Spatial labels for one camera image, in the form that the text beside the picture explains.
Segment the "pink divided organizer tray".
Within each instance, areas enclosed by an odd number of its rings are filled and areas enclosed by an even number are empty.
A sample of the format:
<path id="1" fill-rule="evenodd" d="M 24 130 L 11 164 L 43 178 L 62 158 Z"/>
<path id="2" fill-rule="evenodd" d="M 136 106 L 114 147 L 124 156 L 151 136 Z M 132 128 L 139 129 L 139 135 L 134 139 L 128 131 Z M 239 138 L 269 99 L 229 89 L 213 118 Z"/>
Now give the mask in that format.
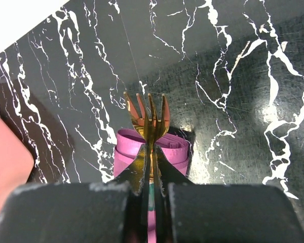
<path id="1" fill-rule="evenodd" d="M 26 183 L 33 166 L 31 153 L 0 118 L 0 210 L 9 194 Z"/>

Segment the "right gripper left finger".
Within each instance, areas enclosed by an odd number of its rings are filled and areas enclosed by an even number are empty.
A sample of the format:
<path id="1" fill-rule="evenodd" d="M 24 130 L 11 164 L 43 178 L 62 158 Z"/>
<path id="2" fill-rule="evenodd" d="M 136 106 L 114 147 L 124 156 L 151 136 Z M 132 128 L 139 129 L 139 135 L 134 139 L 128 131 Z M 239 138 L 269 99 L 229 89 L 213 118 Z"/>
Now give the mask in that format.
<path id="1" fill-rule="evenodd" d="M 0 242 L 147 242 L 146 148 L 103 183 L 28 183 L 0 211 Z"/>

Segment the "purple satin napkin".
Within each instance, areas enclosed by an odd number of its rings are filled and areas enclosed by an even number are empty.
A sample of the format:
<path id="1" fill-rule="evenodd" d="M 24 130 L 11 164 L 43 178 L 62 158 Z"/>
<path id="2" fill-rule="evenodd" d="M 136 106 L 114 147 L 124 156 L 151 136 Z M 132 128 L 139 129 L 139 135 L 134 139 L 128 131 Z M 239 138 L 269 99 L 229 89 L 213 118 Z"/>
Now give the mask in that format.
<path id="1" fill-rule="evenodd" d="M 118 176 L 130 165 L 138 154 L 145 140 L 132 129 L 120 129 L 116 134 L 117 144 L 114 149 L 113 175 Z M 178 136 L 166 134 L 156 144 L 162 148 L 166 159 L 183 175 L 188 169 L 189 143 Z M 156 242 L 154 183 L 149 184 L 148 203 L 148 243 Z"/>

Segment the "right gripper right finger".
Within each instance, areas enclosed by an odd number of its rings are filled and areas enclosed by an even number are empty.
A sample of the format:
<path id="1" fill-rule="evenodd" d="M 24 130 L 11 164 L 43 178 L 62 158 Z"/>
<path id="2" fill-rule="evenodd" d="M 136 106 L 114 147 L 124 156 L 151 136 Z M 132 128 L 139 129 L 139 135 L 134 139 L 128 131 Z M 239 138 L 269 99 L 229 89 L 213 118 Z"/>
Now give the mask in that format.
<path id="1" fill-rule="evenodd" d="M 157 242 L 304 242 L 287 196 L 260 184 L 194 184 L 154 150 Z"/>

